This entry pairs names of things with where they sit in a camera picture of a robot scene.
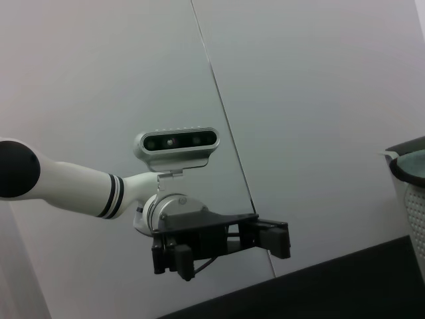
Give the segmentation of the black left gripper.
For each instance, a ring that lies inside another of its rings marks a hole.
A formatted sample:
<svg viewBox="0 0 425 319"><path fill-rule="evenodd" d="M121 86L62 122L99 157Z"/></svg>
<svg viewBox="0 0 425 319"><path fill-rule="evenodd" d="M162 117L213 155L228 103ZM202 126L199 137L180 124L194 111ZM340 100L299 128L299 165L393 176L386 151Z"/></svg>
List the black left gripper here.
<svg viewBox="0 0 425 319"><path fill-rule="evenodd" d="M237 225L236 241L228 228ZM221 215L208 210L168 215L159 219L153 230L151 248L153 271L168 269L183 280L195 277L194 259L229 255L252 247L270 252L278 259L288 259L290 234L286 222L259 219L255 213Z"/></svg>

